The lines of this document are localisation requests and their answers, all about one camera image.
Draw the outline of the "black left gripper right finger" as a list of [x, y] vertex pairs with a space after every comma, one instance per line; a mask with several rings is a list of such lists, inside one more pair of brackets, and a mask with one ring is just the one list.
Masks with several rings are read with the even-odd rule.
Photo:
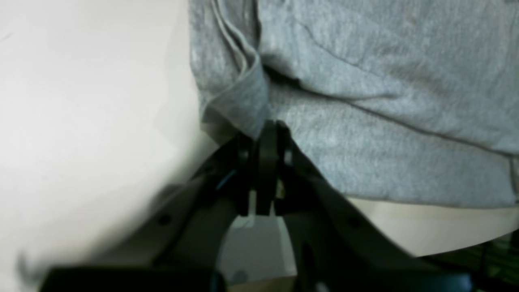
[[420, 261], [382, 234], [336, 191], [281, 121], [255, 148], [256, 214], [283, 219], [297, 292], [470, 292], [471, 276]]

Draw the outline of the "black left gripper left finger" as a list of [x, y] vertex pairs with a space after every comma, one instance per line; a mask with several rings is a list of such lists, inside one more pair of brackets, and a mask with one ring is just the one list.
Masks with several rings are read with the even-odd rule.
[[84, 264], [52, 268], [43, 292], [226, 292], [222, 240], [249, 206], [252, 140], [237, 134], [138, 228]]

